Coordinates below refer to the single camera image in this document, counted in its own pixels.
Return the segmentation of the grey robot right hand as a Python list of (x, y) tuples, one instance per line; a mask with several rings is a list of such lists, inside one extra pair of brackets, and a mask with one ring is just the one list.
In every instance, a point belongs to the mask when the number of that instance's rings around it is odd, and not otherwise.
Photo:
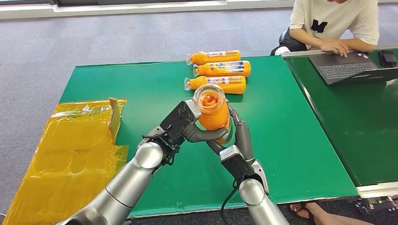
[[(234, 108), (229, 104), (227, 104), (227, 106), (230, 116), (232, 117), (233, 124), (235, 125), (235, 145), (241, 151), (245, 161), (252, 164), (254, 161), (253, 144), (248, 124), (241, 119), (240, 115)], [(216, 140), (206, 141), (206, 143), (217, 155), (220, 155), (220, 152), (226, 149)]]

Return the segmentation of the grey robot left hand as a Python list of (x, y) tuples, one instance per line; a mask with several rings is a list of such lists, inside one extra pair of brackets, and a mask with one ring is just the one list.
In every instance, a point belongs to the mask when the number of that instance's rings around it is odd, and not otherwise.
[(184, 139), (191, 143), (213, 141), (224, 137), (228, 133), (227, 128), (217, 130), (202, 130), (195, 123), (188, 125), (182, 132)]

